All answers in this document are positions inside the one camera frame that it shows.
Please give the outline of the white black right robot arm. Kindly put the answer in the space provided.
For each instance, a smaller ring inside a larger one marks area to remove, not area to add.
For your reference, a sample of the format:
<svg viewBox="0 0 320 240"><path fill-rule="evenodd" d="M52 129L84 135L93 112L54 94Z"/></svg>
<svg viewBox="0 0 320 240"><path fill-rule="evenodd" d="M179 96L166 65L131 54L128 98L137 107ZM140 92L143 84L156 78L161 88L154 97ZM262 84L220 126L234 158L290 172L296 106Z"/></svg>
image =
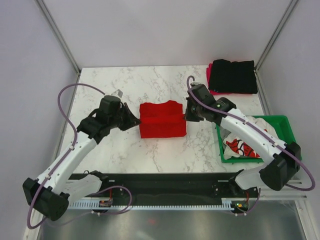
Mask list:
<svg viewBox="0 0 320 240"><path fill-rule="evenodd" d="M234 103L222 97L206 108L192 97L187 97L185 119L189 122L215 123L248 144L263 160L263 165L242 169L231 179L229 191L235 197L248 189L267 186L280 191L299 171L301 148L294 141L285 141L265 132L245 116Z"/></svg>

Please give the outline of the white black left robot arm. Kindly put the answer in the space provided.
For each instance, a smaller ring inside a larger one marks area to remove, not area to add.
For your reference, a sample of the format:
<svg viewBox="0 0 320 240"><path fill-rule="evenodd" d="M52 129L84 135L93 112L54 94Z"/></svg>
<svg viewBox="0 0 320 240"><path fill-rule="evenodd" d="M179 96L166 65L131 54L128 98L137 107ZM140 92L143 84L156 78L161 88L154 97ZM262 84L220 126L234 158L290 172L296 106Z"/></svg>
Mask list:
<svg viewBox="0 0 320 240"><path fill-rule="evenodd" d="M63 192L63 185L84 157L110 133L110 130L119 128L125 131L139 124L141 121L125 103L119 103L110 113L102 107L93 110L80 122L75 135L77 140L71 143L66 153L58 157L43 175L35 180L27 178L22 184L30 208L51 221L58 220L69 205L69 194Z"/></svg>

